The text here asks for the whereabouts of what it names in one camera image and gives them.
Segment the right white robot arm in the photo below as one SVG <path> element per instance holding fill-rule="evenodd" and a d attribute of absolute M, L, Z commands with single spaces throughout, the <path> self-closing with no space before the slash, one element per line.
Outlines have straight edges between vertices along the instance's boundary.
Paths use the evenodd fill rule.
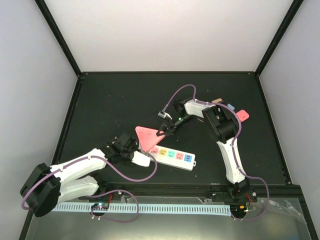
<path fill-rule="evenodd" d="M 222 102 L 200 101 L 196 98 L 175 102 L 174 109 L 178 118 L 172 118 L 166 108 L 157 114 L 163 119 L 157 136 L 174 135 L 192 119 L 201 119 L 208 127 L 211 139 L 217 143 L 226 170 L 226 194 L 233 202 L 240 201 L 250 188 L 249 178 L 243 168 L 238 150 L 238 133 L 240 122 L 232 110 Z"/>

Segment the orange cube plug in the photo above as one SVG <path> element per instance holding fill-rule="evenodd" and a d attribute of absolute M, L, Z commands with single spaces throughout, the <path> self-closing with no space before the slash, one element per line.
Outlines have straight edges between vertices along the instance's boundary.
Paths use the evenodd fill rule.
<path fill-rule="evenodd" d="M 218 98 L 218 99 L 215 99 L 212 101 L 212 103 L 220 103 L 222 102 L 223 100 L 221 98 Z"/>

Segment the blue cube plug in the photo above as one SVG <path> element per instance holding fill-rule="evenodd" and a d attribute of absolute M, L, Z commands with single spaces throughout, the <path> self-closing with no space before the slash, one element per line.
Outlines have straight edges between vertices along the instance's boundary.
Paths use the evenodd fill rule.
<path fill-rule="evenodd" d="M 235 107 L 234 106 L 232 106 L 231 104 L 228 104 L 227 105 L 232 111 L 234 111 L 235 110 Z"/>

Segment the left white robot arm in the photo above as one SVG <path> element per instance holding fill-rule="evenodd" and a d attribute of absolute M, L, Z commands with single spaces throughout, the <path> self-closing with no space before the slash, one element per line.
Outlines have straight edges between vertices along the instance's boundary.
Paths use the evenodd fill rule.
<path fill-rule="evenodd" d="M 139 147 L 137 139 L 123 133 L 67 162 L 51 166 L 38 164 L 20 189 L 21 208 L 32 211 L 35 217 L 42 217 L 69 200 L 80 197 L 103 199 L 108 188 L 93 172 L 111 167 L 124 179 L 135 182 L 134 178 L 120 172 L 112 161 L 124 160 L 148 167 L 152 158 Z"/>

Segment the pink square plug piece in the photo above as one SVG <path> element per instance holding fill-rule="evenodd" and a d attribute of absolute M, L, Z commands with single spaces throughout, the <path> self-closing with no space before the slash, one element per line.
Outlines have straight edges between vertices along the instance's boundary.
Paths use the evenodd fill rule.
<path fill-rule="evenodd" d="M 244 110 L 239 110 L 236 115 L 238 116 L 239 120 L 243 123 L 244 121 L 248 120 L 250 115 Z"/>

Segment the pink extension socket adapter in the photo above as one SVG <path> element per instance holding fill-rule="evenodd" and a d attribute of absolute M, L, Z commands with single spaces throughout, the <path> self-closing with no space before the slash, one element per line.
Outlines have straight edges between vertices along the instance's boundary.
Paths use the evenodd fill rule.
<path fill-rule="evenodd" d="M 144 152 L 150 151 L 165 138 L 162 131 L 157 135 L 158 130 L 153 128 L 136 126 L 135 132 L 138 137 L 139 145 Z"/>

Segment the white power strip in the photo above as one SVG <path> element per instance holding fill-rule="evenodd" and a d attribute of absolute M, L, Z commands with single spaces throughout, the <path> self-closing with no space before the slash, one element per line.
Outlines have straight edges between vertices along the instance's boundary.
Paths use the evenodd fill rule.
<path fill-rule="evenodd" d="M 196 155 L 160 145 L 155 145 L 147 152 L 157 161 L 158 164 L 192 171 L 196 166 Z"/>

